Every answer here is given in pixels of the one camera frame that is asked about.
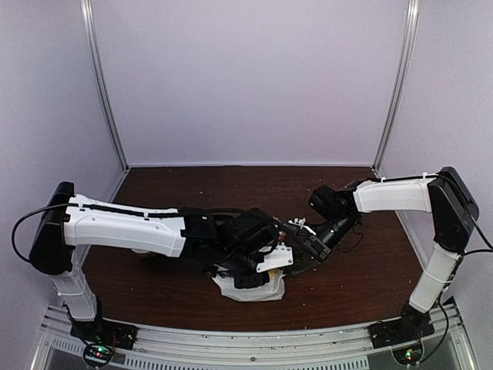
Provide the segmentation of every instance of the wood surface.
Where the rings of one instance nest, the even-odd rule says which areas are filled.
[[[362,167],[174,167],[133,169],[115,203],[139,207],[259,207],[287,220],[322,221],[307,204],[323,183],[340,188],[372,176]],[[365,214],[363,241],[335,251],[316,271],[286,277],[281,301],[239,303],[190,261],[145,260],[132,251],[93,247],[84,272],[108,318],[212,331],[327,328],[399,315],[421,266],[394,212]],[[340,245],[351,248],[349,233]]]

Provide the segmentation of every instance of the black and white robotic arm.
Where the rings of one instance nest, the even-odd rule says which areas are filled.
[[[419,177],[358,180],[341,190],[322,186],[309,205],[326,220],[315,230],[299,220],[285,224],[259,209],[157,210],[103,203],[76,195],[72,183],[61,183],[49,203],[52,208],[43,214],[29,261],[50,276],[72,323],[91,323],[100,321],[100,302],[73,257],[77,246],[106,245],[200,261],[224,295],[262,301],[282,298],[282,276],[295,271],[300,253],[325,261],[361,214],[424,211],[433,214],[435,228],[428,265],[400,321],[376,324],[370,331],[374,346],[429,332],[428,312],[461,261],[474,230],[472,218],[478,219],[478,206],[457,171],[445,167]],[[309,232],[300,237],[303,229]],[[289,245],[283,243],[286,235]],[[297,235],[295,242],[292,235]],[[398,338],[389,334],[396,330]]]

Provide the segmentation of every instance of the vertical metal post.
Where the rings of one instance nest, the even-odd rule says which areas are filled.
[[[84,27],[86,28],[87,39],[89,42],[89,50],[92,57],[92,66],[94,68],[94,74],[96,76],[96,82],[98,86],[99,99],[101,101],[102,111],[105,117],[106,125],[108,126],[109,135],[113,147],[115,148],[116,155],[122,171],[126,172],[129,169],[129,165],[123,152],[122,143],[120,141],[118,130],[116,129],[115,117],[109,103],[108,89],[106,88],[106,82],[104,74],[102,72],[101,56],[99,55],[98,39],[96,37],[96,26],[94,24],[94,18],[92,15],[92,0],[81,0],[82,7],[82,19],[84,21]]]
[[[404,91],[404,81],[406,79],[407,70],[411,61],[411,55],[414,48],[414,40],[416,39],[416,29],[418,27],[418,10],[419,0],[409,0],[407,7],[407,19],[404,28],[404,37],[402,40],[401,59],[399,60],[399,68],[395,78],[394,92],[392,93],[391,104],[385,121],[384,132],[378,146],[377,155],[373,164],[373,170],[378,173],[381,170],[381,165],[384,160],[385,151],[387,150],[389,139],[391,138],[392,129],[394,128],[397,111],[401,103],[402,92]]]

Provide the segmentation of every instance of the robotic arm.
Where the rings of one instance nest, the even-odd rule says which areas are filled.
[[[259,209],[127,207],[75,195],[72,183],[61,183],[42,216],[29,261],[52,279],[69,307],[74,334],[90,340],[112,324],[102,320],[101,304],[72,256],[76,246],[98,244],[200,261],[206,274],[228,293],[225,295],[261,301],[282,297],[282,274],[295,268],[299,254],[319,263],[325,261],[360,222],[361,214],[419,210],[433,213],[431,259],[404,305],[402,317],[371,325],[369,330],[375,348],[414,340],[420,332],[433,333],[428,312],[450,284],[474,230],[472,218],[477,220],[479,215],[478,205],[457,171],[445,167],[420,177],[354,181],[341,190],[322,186],[313,192],[309,205],[327,222],[301,238],[303,223],[285,224]],[[286,234],[287,240],[298,235],[292,247],[282,243]],[[248,298],[251,292],[255,299]],[[111,330],[134,329],[120,325]],[[132,347],[131,340],[126,347]]]

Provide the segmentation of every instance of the white wall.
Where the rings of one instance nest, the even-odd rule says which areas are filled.
[[[457,168],[493,240],[493,3],[421,2],[406,90],[384,159],[386,176]],[[431,254],[431,216],[407,214],[422,255]],[[474,235],[470,249],[484,247]],[[480,368],[493,368],[493,255],[470,256],[451,292]]]
[[[108,199],[120,177],[102,118],[78,0],[1,1],[0,368],[23,369],[49,301],[49,279],[10,245],[16,219],[59,181]],[[18,233],[22,253],[36,220]]]
[[[131,165],[373,162],[407,1],[105,0],[93,8]]]

